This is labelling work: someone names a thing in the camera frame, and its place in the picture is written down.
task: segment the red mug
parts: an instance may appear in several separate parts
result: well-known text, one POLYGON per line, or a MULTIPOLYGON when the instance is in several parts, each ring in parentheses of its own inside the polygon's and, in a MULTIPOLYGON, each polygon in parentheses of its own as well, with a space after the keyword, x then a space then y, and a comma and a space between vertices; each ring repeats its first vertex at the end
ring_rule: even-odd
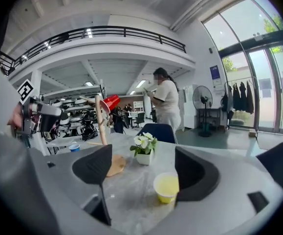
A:
POLYGON ((118 95, 113 95, 110 97, 107 97, 104 100, 100 100, 100 106, 108 113, 110 114, 111 110, 113 110, 118 103, 120 102, 120 98, 118 95))

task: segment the white pants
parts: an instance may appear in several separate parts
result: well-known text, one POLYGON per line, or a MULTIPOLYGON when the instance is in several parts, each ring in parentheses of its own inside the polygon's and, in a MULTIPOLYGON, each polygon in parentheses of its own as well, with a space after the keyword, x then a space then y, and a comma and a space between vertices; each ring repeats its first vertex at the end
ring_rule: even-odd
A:
POLYGON ((180 114, 177 113, 162 113, 157 116, 157 123, 164 123, 170 125, 174 133, 180 126, 180 122, 180 114))

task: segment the woman's hair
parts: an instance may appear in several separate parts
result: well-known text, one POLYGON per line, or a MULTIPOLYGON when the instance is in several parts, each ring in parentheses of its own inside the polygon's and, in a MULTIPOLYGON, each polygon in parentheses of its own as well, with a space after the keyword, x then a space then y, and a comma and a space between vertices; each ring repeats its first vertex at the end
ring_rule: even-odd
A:
POLYGON ((179 89, 178 89, 178 87, 177 87, 177 84, 176 84, 176 82, 174 81, 174 79, 173 79, 170 75, 168 75, 167 71, 164 70, 162 67, 157 68, 157 69, 155 70, 155 72, 153 72, 153 75, 161 75, 161 76, 164 77, 164 78, 168 78, 169 80, 171 80, 171 81, 175 84, 177 91, 179 91, 179 89))

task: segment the door frame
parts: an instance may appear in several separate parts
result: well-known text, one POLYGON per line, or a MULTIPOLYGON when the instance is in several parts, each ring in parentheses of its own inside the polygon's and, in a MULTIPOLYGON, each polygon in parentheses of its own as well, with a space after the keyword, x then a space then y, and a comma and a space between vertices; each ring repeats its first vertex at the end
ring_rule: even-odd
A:
POLYGON ((254 125, 259 127, 259 131, 283 134, 283 129, 280 129, 282 118, 283 118, 283 90, 282 90, 282 84, 281 84, 281 75, 279 74, 278 66, 274 58, 274 55, 272 53, 272 50, 271 50, 271 48, 277 47, 277 46, 283 46, 283 41, 248 49, 245 51, 245 53, 246 53, 246 57, 249 62, 250 70, 253 76, 255 77, 255 80, 258 83, 257 76, 255 73, 255 68, 254 68, 254 65, 250 57, 250 53, 259 51, 259 50, 265 51, 267 61, 271 67, 271 73, 272 73, 273 80, 274 80, 274 87, 275 87, 275 94, 276 94, 275 95, 276 112, 275 112, 275 119, 274 119, 274 127, 273 128, 259 127, 260 113, 257 113, 257 116, 254 119, 255 120, 254 125))

